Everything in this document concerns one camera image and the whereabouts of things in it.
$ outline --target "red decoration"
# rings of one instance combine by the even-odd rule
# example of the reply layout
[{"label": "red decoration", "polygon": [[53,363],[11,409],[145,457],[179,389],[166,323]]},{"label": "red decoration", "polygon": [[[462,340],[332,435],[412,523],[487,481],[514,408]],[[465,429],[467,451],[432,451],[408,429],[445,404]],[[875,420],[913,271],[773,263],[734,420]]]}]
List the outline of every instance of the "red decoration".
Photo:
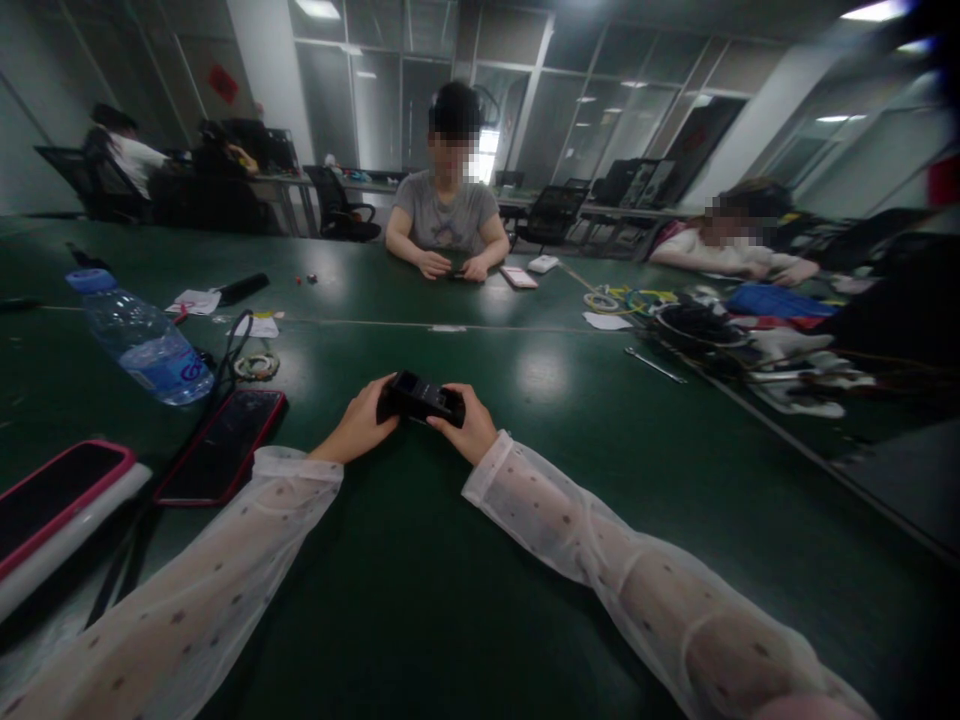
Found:
[{"label": "red decoration", "polygon": [[240,86],[237,85],[237,81],[230,77],[230,74],[223,69],[223,65],[214,65],[213,68],[211,68],[207,83],[213,88],[217,95],[227,102],[227,105],[233,105]]}]

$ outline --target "woman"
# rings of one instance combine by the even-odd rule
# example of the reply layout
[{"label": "woman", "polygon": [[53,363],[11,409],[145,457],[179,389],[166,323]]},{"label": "woman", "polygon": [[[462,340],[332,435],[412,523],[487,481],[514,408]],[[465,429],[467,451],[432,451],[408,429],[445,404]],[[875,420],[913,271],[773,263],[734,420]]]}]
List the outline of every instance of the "woman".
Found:
[{"label": "woman", "polygon": [[260,174],[260,166],[239,145],[230,142],[226,130],[210,120],[200,121],[201,145],[192,153],[197,175],[245,180]]},{"label": "woman", "polygon": [[[309,455],[258,450],[253,479],[203,533],[0,704],[0,717],[194,717],[333,503],[343,466],[397,429],[396,417],[377,424],[392,377],[367,385]],[[474,466],[463,496],[546,565],[591,587],[689,718],[875,717],[801,635],[498,433],[469,385],[447,387],[463,396],[463,428],[429,422]]]},{"label": "woman", "polygon": [[480,125],[473,90],[459,82],[440,88],[429,114],[432,169],[410,175],[397,188],[387,250],[416,265],[428,280],[452,270],[450,261],[434,250],[469,253],[460,270],[473,282],[486,280],[490,268],[510,252],[497,199],[485,185],[463,180]]},{"label": "woman", "polygon": [[136,121],[120,110],[97,103],[90,114],[95,127],[83,141],[83,154],[98,163],[113,158],[137,191],[147,200],[147,184],[169,158],[137,140]]},{"label": "woman", "polygon": [[816,275],[820,270],[816,263],[775,253],[755,239],[762,230],[758,226],[786,212],[782,199],[770,202],[769,197],[762,197],[769,190],[770,181],[764,178],[740,183],[721,195],[717,205],[705,215],[683,226],[668,228],[666,239],[654,250],[650,262],[748,280],[768,280],[784,287],[799,285]]}]

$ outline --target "sheer white sleeve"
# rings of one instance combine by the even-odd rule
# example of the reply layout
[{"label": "sheer white sleeve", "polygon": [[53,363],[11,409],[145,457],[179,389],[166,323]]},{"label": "sheer white sleeve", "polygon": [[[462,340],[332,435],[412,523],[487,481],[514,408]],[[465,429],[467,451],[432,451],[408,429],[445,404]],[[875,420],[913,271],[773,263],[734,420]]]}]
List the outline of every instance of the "sheer white sleeve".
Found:
[{"label": "sheer white sleeve", "polygon": [[226,677],[343,466],[281,447],[180,555],[0,704],[3,720],[194,717]]},{"label": "sheer white sleeve", "polygon": [[545,564],[593,588],[689,718],[750,718],[775,698],[804,693],[875,717],[802,635],[689,553],[630,529],[505,432],[463,496]]}]

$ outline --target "red phone case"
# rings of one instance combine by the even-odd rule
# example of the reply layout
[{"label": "red phone case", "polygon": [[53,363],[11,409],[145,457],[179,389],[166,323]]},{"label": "red phone case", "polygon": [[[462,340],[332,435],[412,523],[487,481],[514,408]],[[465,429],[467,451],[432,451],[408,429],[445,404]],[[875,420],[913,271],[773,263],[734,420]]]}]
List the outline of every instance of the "red phone case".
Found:
[{"label": "red phone case", "polygon": [[287,403],[287,396],[280,392],[280,401],[277,403],[277,406],[273,409],[273,412],[270,413],[270,416],[267,418],[267,421],[263,424],[259,434],[257,435],[256,440],[253,441],[253,445],[250,447],[250,452],[247,453],[247,456],[243,459],[243,462],[240,464],[240,467],[237,468],[237,474],[234,476],[233,480],[227,486],[227,489],[224,491],[223,495],[219,498],[213,500],[171,500],[164,499],[160,496],[163,494],[163,489],[166,487],[167,483],[177,474],[177,471],[190,459],[190,456],[193,455],[193,451],[196,447],[203,442],[203,439],[207,436],[207,433],[210,431],[214,425],[216,425],[217,420],[220,419],[220,415],[223,414],[224,410],[229,407],[230,403],[233,402],[233,399],[239,393],[278,393],[278,390],[235,390],[230,397],[224,401],[223,405],[220,406],[220,409],[217,410],[217,414],[213,416],[210,422],[207,423],[207,426],[203,429],[203,432],[197,435],[186,453],[183,457],[180,458],[180,461],[174,466],[173,470],[170,471],[170,474],[167,475],[163,483],[157,488],[157,492],[153,496],[153,501],[157,505],[163,505],[164,507],[215,507],[217,505],[224,505],[226,502],[232,498],[237,492],[237,485],[240,483],[240,478],[243,477],[244,473],[249,469],[253,464],[253,454],[257,451],[257,448],[260,447],[260,444],[263,442],[263,439],[267,436],[267,433],[270,432],[270,428],[273,427],[273,424],[277,421],[277,418],[280,415],[280,412],[283,410],[283,406]]},{"label": "red phone case", "polygon": [[57,462],[60,458],[69,455],[78,447],[83,445],[100,445],[102,447],[109,448],[110,450],[119,452],[122,457],[113,470],[91,485],[89,490],[65,507],[60,513],[57,514],[56,517],[53,518],[53,520],[31,535],[30,538],[23,543],[23,545],[7,555],[7,557],[0,558],[0,580],[6,578],[7,575],[13,572],[14,568],[16,568],[18,565],[20,565],[20,563],[36,552],[36,550],[47,540],[62,530],[64,525],[73,519],[74,515],[96,500],[101,494],[103,494],[104,491],[107,490],[107,488],[113,485],[113,483],[126,475],[127,471],[133,467],[134,463],[137,462],[137,456],[130,448],[125,448],[121,445],[114,445],[113,443],[104,442],[103,440],[86,440],[82,443],[77,443],[67,450],[64,450],[53,460],[43,465],[43,467],[30,473],[30,475],[28,475],[24,480],[21,480],[12,488],[7,490],[7,492],[5,492],[3,495],[0,495],[0,503],[3,502],[5,497],[15,493],[18,488],[26,485],[41,472]]}]

